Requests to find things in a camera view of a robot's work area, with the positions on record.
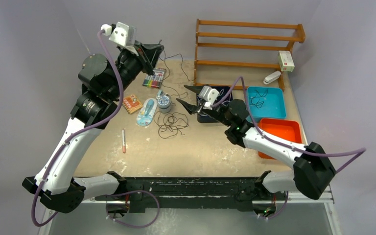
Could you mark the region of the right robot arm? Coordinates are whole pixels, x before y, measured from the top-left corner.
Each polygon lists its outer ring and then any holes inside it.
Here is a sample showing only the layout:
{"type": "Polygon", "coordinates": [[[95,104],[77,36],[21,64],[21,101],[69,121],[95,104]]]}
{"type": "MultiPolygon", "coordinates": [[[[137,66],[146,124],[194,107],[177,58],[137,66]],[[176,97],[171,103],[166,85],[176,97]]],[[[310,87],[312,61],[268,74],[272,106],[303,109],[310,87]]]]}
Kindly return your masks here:
{"type": "Polygon", "coordinates": [[[228,127],[225,135],[232,144],[262,152],[290,167],[289,171],[262,174],[255,186],[259,198],[267,199],[280,191],[298,191],[313,200],[321,197],[336,175],[321,145],[315,142],[304,145],[260,130],[248,121],[248,106],[244,100],[233,99],[228,104],[211,107],[208,102],[214,100],[216,91],[210,86],[186,85],[185,88],[201,98],[196,105],[178,100],[189,114],[205,113],[228,127]]]}

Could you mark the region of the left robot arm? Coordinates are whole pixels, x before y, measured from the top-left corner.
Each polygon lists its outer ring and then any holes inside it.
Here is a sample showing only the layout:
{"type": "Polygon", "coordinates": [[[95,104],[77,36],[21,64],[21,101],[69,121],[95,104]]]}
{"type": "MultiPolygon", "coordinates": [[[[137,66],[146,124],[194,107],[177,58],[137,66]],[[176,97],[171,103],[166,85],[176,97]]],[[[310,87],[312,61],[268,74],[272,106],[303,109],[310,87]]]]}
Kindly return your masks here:
{"type": "Polygon", "coordinates": [[[90,178],[74,177],[74,173],[90,145],[117,114],[124,90],[139,73],[153,74],[164,46],[136,42],[135,49],[136,52],[120,49],[112,61],[98,53],[83,61],[78,74],[82,93],[70,113],[64,135],[43,169],[22,183],[46,208],[69,213],[89,198],[125,197],[126,180],[113,171],[90,178]]]}

